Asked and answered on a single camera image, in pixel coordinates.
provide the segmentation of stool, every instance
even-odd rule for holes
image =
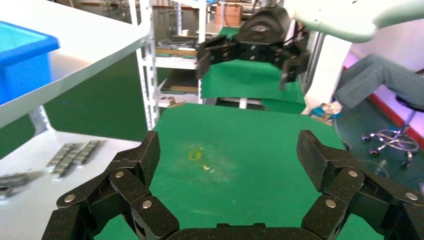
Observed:
[[[411,165],[414,154],[420,149],[420,145],[417,143],[417,141],[407,135],[407,130],[410,127],[409,124],[414,118],[415,113],[424,113],[424,105],[412,104],[399,96],[396,96],[396,100],[403,106],[412,110],[403,126],[398,130],[383,129],[377,133],[363,135],[362,141],[369,142],[373,137],[378,137],[378,139],[383,142],[383,145],[380,147],[369,150],[369,154],[374,157],[377,157],[380,152],[387,146],[398,149],[400,151],[405,151],[407,153],[407,160],[403,161],[402,165],[409,167]]]

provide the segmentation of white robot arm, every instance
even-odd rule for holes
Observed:
[[[311,30],[352,43],[370,41],[378,29],[424,19],[424,0],[297,0],[294,4],[290,17]]]

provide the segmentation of green mat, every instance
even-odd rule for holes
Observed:
[[[220,35],[232,36],[234,28],[224,27]],[[280,90],[281,70],[270,63],[233,60],[210,66],[202,78],[204,98],[256,98],[284,100],[304,104],[298,82],[290,82]]]
[[[285,114],[301,114],[306,108],[305,103],[298,103],[292,101],[262,99],[260,102],[271,112]]]
[[[332,127],[307,116],[197,104],[168,108],[155,127],[161,156],[151,191],[182,229],[217,223],[299,227],[320,196],[297,159],[302,129],[343,147]],[[96,239],[136,237],[117,217]],[[383,238],[352,215],[337,239]]]

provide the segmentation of person's leg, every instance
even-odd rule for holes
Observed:
[[[409,69],[375,54],[361,59],[341,74],[334,97],[350,109],[382,84],[411,103],[424,103],[424,79]]]

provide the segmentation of sneaker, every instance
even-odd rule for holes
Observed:
[[[342,116],[342,112],[334,113],[330,104],[323,103],[321,106],[317,106],[312,109],[309,113],[309,116],[328,121],[340,118]]]

